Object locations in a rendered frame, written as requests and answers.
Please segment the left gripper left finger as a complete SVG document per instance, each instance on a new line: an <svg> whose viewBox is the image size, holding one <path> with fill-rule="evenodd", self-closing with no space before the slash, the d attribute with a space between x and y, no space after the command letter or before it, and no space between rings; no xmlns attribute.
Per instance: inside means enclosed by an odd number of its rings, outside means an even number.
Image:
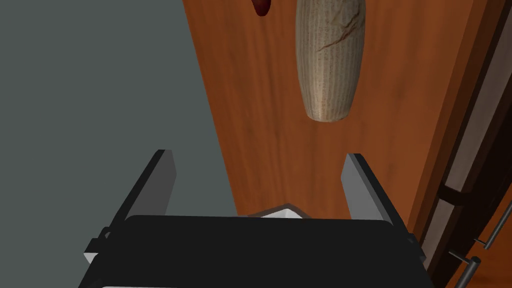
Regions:
<svg viewBox="0 0 512 288"><path fill-rule="evenodd" d="M114 228L133 215L163 216L177 177L173 152L158 149L114 215Z"/></svg>

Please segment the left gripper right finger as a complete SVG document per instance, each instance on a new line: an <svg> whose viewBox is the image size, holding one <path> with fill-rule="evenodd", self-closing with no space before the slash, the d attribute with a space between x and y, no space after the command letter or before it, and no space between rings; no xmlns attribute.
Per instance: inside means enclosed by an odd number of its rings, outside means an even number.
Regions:
<svg viewBox="0 0 512 288"><path fill-rule="evenodd" d="M351 219L405 225L362 154L346 155L340 179Z"/></svg>

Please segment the white flat object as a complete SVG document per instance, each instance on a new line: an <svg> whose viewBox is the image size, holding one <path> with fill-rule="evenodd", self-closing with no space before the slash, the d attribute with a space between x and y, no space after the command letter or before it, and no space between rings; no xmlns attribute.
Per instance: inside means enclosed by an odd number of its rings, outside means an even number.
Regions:
<svg viewBox="0 0 512 288"><path fill-rule="evenodd" d="M290 218L290 219L311 219L310 215L307 215L301 209L291 203L279 205L270 209L248 214L247 217L251 218Z"/></svg>

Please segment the beige bread loaf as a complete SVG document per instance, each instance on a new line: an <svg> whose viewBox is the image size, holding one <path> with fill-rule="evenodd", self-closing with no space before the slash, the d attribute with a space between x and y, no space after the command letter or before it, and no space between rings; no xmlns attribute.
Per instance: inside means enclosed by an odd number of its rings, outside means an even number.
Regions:
<svg viewBox="0 0 512 288"><path fill-rule="evenodd" d="M297 0L295 54L309 118L331 123L348 116L360 77L366 0Z"/></svg>

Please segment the dark red fruit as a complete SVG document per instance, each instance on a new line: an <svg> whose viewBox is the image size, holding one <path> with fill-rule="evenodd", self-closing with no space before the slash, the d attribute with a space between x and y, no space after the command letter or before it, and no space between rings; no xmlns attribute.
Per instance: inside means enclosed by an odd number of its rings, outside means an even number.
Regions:
<svg viewBox="0 0 512 288"><path fill-rule="evenodd" d="M259 17L264 17L269 13L272 0L251 0L251 2Z"/></svg>

